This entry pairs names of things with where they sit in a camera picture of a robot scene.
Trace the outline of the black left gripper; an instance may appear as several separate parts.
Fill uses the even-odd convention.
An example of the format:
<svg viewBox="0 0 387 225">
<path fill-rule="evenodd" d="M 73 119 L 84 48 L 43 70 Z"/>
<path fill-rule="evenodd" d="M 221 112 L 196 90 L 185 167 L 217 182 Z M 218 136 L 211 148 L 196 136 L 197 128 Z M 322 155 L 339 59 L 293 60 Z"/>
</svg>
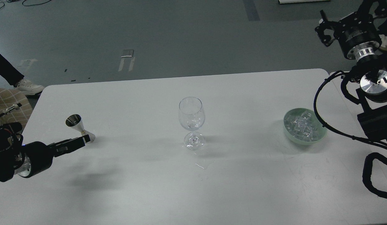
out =
<svg viewBox="0 0 387 225">
<path fill-rule="evenodd" d="M 24 161 L 16 170 L 16 174 L 22 178 L 31 178 L 51 167 L 54 157 L 74 152 L 90 141 L 91 138 L 86 134 L 82 137 L 52 143 L 49 147 L 42 142 L 22 145 L 21 153 Z"/>
</svg>

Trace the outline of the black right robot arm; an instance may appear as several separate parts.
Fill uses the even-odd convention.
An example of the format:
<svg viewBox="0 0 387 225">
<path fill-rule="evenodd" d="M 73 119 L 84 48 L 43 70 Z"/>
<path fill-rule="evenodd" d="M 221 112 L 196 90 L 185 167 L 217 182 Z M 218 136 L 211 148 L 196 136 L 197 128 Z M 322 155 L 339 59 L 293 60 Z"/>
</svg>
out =
<svg viewBox="0 0 387 225">
<path fill-rule="evenodd" d="M 328 130 L 362 143 L 387 149 L 387 1 L 363 0 L 358 10 L 338 21 L 329 20 L 323 10 L 315 32 L 325 47 L 335 40 L 347 60 L 354 60 L 350 71 L 338 70 L 318 88 L 313 102 L 316 118 Z M 343 96 L 360 105 L 357 120 L 365 138 L 346 134 L 329 125 L 319 115 L 317 100 L 322 88 L 341 77 Z"/>
</svg>

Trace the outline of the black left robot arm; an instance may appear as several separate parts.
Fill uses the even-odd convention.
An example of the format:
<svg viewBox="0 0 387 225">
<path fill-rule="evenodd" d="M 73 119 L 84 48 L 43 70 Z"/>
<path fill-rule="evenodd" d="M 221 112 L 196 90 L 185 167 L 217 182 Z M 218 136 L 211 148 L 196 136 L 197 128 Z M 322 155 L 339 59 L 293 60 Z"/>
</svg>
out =
<svg viewBox="0 0 387 225">
<path fill-rule="evenodd" d="M 65 124 L 81 136 L 49 145 L 42 142 L 23 144 L 23 127 L 18 121 L 1 124 L 0 182 L 7 182 L 14 175 L 31 178 L 50 168 L 55 157 L 74 152 L 95 140 L 95 135 L 85 130 L 79 114 L 69 116 Z"/>
</svg>

